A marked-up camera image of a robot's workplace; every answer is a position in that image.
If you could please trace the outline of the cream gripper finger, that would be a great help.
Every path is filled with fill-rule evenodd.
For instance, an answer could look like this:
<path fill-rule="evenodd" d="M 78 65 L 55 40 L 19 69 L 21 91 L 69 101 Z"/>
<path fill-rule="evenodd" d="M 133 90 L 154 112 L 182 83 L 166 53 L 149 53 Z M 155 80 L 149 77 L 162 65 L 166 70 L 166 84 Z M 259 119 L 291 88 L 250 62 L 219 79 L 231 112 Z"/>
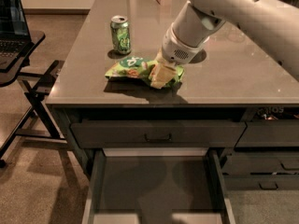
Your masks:
<path fill-rule="evenodd" d="M 161 89 L 167 82 L 169 82 L 174 76 L 168 74 L 160 74 L 158 64 L 150 72 L 150 85 L 155 89 Z"/>

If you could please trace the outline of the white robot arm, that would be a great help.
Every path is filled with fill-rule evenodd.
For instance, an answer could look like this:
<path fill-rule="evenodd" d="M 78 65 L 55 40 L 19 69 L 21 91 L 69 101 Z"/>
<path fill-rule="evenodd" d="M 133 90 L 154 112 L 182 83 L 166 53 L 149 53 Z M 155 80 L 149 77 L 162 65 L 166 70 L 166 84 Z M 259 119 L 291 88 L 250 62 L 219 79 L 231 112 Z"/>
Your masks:
<path fill-rule="evenodd" d="M 188 0 L 167 29 L 157 60 L 190 63 L 227 21 L 299 80 L 299 8 L 278 0 Z"/>

